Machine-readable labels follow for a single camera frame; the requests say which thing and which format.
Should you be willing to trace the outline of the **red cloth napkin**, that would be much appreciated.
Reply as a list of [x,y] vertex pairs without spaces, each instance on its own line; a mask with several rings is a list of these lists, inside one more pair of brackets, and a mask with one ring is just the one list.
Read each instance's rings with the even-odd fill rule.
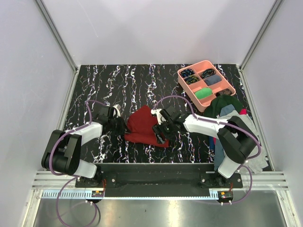
[[156,135],[152,129],[157,123],[157,118],[151,114],[151,108],[144,105],[128,118],[127,127],[130,133],[125,133],[124,138],[132,143],[168,148],[168,141],[165,141],[164,144],[157,142]]

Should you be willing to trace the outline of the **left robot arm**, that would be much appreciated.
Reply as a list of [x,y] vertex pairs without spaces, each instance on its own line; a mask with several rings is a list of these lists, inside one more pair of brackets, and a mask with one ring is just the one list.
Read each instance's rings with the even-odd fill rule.
[[78,176],[91,187],[102,183],[101,168],[80,158],[81,148],[88,142],[110,132],[124,135],[127,126],[121,117],[121,106],[103,106],[92,120],[74,130],[54,130],[41,160],[41,166],[56,173]]

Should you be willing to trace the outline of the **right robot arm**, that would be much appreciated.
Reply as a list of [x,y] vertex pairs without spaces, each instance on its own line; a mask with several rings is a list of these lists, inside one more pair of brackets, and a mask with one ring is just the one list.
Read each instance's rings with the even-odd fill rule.
[[215,182],[226,187],[232,182],[232,175],[245,163],[255,147],[259,147],[257,136],[244,121],[233,116],[228,120],[212,119],[195,114],[181,113],[173,107],[151,110],[157,118],[152,127],[158,143],[170,140],[175,133],[186,131],[216,138],[225,152],[222,163],[217,168]]

